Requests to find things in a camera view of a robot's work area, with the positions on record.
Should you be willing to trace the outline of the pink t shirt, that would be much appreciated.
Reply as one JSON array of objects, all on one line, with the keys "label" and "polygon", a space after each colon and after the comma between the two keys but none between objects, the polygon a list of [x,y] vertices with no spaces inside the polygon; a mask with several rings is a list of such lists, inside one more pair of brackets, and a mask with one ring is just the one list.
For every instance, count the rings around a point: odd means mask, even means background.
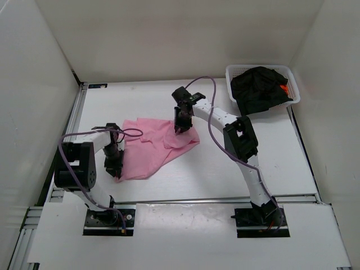
[{"label": "pink t shirt", "polygon": [[125,137],[123,168],[116,182],[147,179],[200,143],[195,128],[176,134],[172,120],[137,118],[123,122],[128,133],[134,134],[133,128],[143,131],[143,135]]}]

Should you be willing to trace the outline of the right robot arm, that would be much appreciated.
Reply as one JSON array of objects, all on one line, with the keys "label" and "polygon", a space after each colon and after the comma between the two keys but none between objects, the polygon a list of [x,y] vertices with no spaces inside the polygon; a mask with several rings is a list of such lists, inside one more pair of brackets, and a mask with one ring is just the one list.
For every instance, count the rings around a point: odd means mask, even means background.
[{"label": "right robot arm", "polygon": [[106,157],[107,173],[119,180],[145,179],[152,176],[163,165],[180,157],[200,143],[192,126],[192,118],[207,121],[208,128],[216,127],[223,134],[224,144],[217,146],[241,170],[250,193],[254,212],[267,219],[277,209],[275,198],[263,181],[258,163],[258,140],[247,116],[228,114],[209,101],[201,93],[190,94],[185,87],[172,93],[176,102],[174,121],[139,118],[126,120],[123,131],[142,131],[139,137],[116,136],[115,143],[121,145],[117,154]]}]

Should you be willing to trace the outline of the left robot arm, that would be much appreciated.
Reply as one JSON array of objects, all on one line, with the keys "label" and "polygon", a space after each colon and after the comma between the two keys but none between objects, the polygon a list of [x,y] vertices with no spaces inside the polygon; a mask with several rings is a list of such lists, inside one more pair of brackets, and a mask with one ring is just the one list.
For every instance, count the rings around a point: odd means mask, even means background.
[{"label": "left robot arm", "polygon": [[106,173],[119,179],[123,170],[124,139],[125,131],[115,123],[61,136],[56,153],[55,185],[80,197],[93,212],[117,213],[113,197],[96,186],[95,155],[103,151]]}]

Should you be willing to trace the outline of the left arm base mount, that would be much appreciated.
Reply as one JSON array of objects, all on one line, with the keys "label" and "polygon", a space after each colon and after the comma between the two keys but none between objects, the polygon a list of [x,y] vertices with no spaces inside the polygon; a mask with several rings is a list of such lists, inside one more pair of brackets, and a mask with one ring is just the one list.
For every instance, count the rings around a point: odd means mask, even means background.
[{"label": "left arm base mount", "polygon": [[87,209],[83,236],[124,236],[131,237],[134,234],[136,219],[136,205],[114,205],[123,215],[126,229],[116,211],[93,211]]}]

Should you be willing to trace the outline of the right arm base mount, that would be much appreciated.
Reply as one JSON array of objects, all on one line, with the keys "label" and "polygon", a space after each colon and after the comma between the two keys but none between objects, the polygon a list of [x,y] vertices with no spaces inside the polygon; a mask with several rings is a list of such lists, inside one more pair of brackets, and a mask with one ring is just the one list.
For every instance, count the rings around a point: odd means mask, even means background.
[{"label": "right arm base mount", "polygon": [[235,220],[239,239],[288,238],[290,237],[283,208],[256,209],[235,208],[231,216]]}]

